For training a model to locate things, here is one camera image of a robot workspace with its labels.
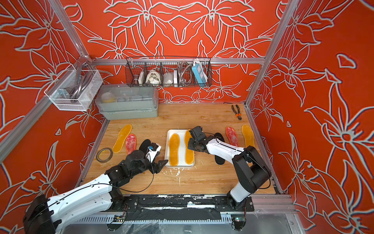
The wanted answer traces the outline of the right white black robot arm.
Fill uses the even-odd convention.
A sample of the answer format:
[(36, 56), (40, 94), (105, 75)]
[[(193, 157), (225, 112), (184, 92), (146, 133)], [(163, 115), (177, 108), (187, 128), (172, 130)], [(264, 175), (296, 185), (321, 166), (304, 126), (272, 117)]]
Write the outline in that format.
[(200, 126), (189, 130), (189, 133), (188, 149), (214, 155), (219, 159), (217, 163), (225, 160), (234, 166), (238, 183), (228, 192), (228, 201), (232, 204), (243, 202), (270, 181), (271, 171), (253, 146), (242, 148), (228, 144), (217, 134), (207, 136)]

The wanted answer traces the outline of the white plastic storage tray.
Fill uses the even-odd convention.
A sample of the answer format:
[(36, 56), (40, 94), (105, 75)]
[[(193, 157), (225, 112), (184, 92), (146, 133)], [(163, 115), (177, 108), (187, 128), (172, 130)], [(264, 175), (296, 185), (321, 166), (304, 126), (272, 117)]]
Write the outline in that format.
[[(187, 130), (176, 130), (176, 129), (171, 129), (168, 131), (168, 134), (167, 134), (167, 142), (166, 142), (166, 149), (165, 149), (165, 157), (164, 159), (165, 160), (168, 160), (168, 163), (166, 164), (167, 167), (173, 167), (173, 168), (176, 168), (176, 167), (193, 167), (195, 162), (192, 164), (192, 165), (187, 165), (185, 163), (185, 153), (186, 153), (186, 146), (185, 146), (185, 133), (186, 133)], [(178, 134), (180, 136), (180, 146), (179, 146), (179, 153), (178, 153), (178, 158), (179, 158), (179, 163), (177, 166), (170, 166), (169, 164), (169, 139), (171, 137), (172, 134)]]

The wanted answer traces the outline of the black insole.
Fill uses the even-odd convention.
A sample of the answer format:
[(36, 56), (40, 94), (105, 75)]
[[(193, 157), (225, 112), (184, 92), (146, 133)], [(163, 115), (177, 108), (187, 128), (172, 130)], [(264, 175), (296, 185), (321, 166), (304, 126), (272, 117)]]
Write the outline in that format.
[(140, 145), (140, 147), (139, 147), (139, 150), (140, 151), (142, 151), (145, 155), (147, 154), (147, 152), (148, 152), (148, 149), (149, 149), (149, 147), (151, 146), (151, 141), (149, 140), (149, 139), (145, 139), (142, 143), (141, 143), (141, 145)]
[[(215, 133), (214, 136), (219, 139), (220, 141), (222, 142), (225, 142), (225, 139), (224, 137), (222, 136), (221, 133)], [(222, 159), (221, 157), (215, 155), (215, 162), (218, 164), (218, 165), (223, 165), (225, 163), (225, 159)]]

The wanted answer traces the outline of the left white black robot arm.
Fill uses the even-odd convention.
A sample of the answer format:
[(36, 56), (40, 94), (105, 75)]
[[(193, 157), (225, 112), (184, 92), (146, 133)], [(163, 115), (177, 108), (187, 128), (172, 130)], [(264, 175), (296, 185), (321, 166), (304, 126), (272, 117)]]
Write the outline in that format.
[(122, 186), (145, 171), (157, 174), (167, 164), (167, 160), (154, 161), (159, 154), (158, 149), (135, 150), (118, 165), (80, 187), (49, 198), (38, 196), (23, 218), (25, 233), (55, 234), (84, 217), (122, 203)]

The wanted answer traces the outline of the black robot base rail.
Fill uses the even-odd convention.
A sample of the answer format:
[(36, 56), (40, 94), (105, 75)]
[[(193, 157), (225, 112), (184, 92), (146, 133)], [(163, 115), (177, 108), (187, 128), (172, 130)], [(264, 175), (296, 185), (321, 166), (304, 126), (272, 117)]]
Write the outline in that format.
[(100, 214), (125, 215), (127, 221), (226, 221), (223, 215), (253, 211), (250, 197), (235, 204), (227, 195), (126, 195)]

